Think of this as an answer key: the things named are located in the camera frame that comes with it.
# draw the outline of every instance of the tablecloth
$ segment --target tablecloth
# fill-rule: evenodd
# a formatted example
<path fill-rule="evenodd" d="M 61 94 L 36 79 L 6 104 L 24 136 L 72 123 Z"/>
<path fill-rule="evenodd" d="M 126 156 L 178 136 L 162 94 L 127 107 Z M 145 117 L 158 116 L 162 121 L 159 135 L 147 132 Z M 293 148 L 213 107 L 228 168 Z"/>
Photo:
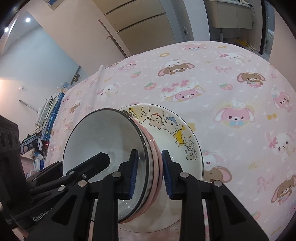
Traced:
<path fill-rule="evenodd" d="M 190 123 L 204 180 L 223 181 L 275 240 L 296 208 L 295 102 L 284 76 L 244 48 L 207 41 L 161 47 L 101 66 L 66 93 L 46 165 L 62 160 L 71 131 L 91 111 L 160 105 Z M 178 227 L 120 230 L 120 240 L 178 240 Z"/>

